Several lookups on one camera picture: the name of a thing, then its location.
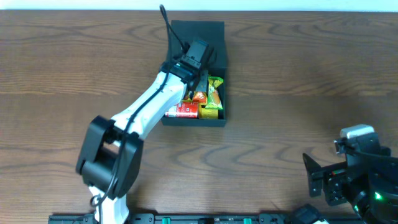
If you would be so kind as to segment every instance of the brown wooden surface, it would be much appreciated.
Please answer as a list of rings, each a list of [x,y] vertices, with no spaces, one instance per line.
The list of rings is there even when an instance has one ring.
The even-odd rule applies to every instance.
[[[158,124],[128,204],[160,213],[293,210],[310,198],[302,153],[343,161],[341,128],[373,125],[398,142],[398,15],[332,12],[169,12],[225,21],[225,128]],[[88,123],[149,87],[165,58],[158,12],[0,12],[0,223],[84,213],[74,167]]]

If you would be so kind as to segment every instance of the green snack package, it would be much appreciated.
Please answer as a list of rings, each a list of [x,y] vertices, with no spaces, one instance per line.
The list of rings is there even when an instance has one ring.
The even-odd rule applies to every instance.
[[[217,87],[223,84],[224,80],[220,77],[208,77],[209,91],[206,109],[222,110],[223,105],[221,104],[220,96],[218,95]]]

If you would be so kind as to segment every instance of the green light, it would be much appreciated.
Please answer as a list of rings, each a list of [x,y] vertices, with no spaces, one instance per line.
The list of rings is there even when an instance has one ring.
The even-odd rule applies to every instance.
[[[162,224],[170,224],[172,222],[171,218],[162,218]]]
[[[381,200],[382,199],[381,195],[379,193],[377,193],[377,192],[374,193],[374,196],[375,196],[376,200]]]
[[[244,224],[251,224],[251,218],[244,218],[243,219]]]

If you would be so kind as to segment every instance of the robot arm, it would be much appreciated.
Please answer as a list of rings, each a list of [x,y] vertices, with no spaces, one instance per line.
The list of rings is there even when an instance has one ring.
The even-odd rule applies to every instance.
[[[323,189],[328,205],[349,202],[365,223],[398,223],[398,159],[380,145],[373,127],[342,129],[335,146],[346,162],[321,167],[303,154],[310,196]]]
[[[149,89],[144,94],[142,94],[127,109],[114,115],[111,118],[112,122],[114,121],[113,123],[114,129],[116,128],[120,130],[124,129],[131,115],[138,109],[138,107],[140,107],[140,105],[142,105],[148,98],[150,98],[155,93],[156,90],[160,88],[165,78],[166,78],[166,73],[160,72],[157,75],[155,82],[149,87]],[[185,91],[187,89],[187,84],[183,83],[180,77],[173,74],[169,74],[165,83],[166,85],[163,88],[163,90],[158,94],[156,94],[155,97],[153,97],[153,99],[151,99],[150,102],[148,102],[148,104],[145,107],[143,107],[143,109],[141,109],[140,112],[138,112],[137,116],[134,119],[134,122],[131,124],[129,130],[127,131],[129,134],[134,133],[134,136],[138,137],[140,140],[145,140],[151,129],[161,119],[161,117],[163,117],[165,112],[170,107],[176,105],[182,100]],[[113,142],[113,144],[120,146],[120,141],[115,141]],[[142,154],[142,146],[136,147],[136,149],[138,150],[135,150],[135,152],[130,151],[130,148],[127,149],[127,151],[134,152],[135,155],[133,155],[132,158],[134,157],[136,158],[134,160],[133,159],[131,160],[134,161],[135,167],[137,167],[135,168],[136,172],[133,173],[132,176],[132,178],[134,179],[138,174],[139,163]],[[122,164],[128,164],[128,159],[130,157],[123,156],[123,158],[127,159],[127,161],[122,162]],[[85,171],[84,169],[84,166],[82,169],[83,169],[82,175],[86,176],[93,175],[92,173],[90,173],[90,171],[88,171],[89,173],[87,173],[87,171]],[[99,195],[100,197],[104,197],[104,188],[103,190],[101,190],[100,188],[98,188],[98,186],[93,184],[93,182],[90,183],[90,181],[88,181],[88,185],[90,192],[94,196]],[[95,219],[97,221],[101,220],[102,223],[118,224],[118,223],[124,223],[128,215],[129,215],[129,210],[126,206],[126,195],[123,195],[121,197],[116,197],[114,199],[110,199],[109,197],[107,197],[100,205],[96,207]]]
[[[172,60],[171,65],[162,66],[155,82],[131,106],[110,120],[97,116],[90,123],[76,172],[89,186],[94,204],[98,204],[97,221],[121,224],[127,220],[126,194],[137,178],[144,140],[187,90],[195,90],[201,75],[206,73],[204,68],[211,52],[206,42],[193,41],[185,54]],[[107,149],[104,143],[118,146],[119,154]]]

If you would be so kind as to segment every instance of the black tray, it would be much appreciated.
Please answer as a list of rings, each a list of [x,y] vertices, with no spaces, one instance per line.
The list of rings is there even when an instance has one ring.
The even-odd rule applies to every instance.
[[[214,53],[209,62],[209,74],[224,79],[224,83],[218,87],[223,109],[218,111],[218,119],[188,119],[168,118],[161,119],[167,126],[206,126],[223,127],[226,124],[226,83],[227,83],[227,54],[224,40],[224,22],[200,22],[200,21],[172,21],[175,33],[183,42],[191,43],[195,39],[201,39],[214,48]],[[181,46],[178,40],[172,36],[173,55],[181,54]]]

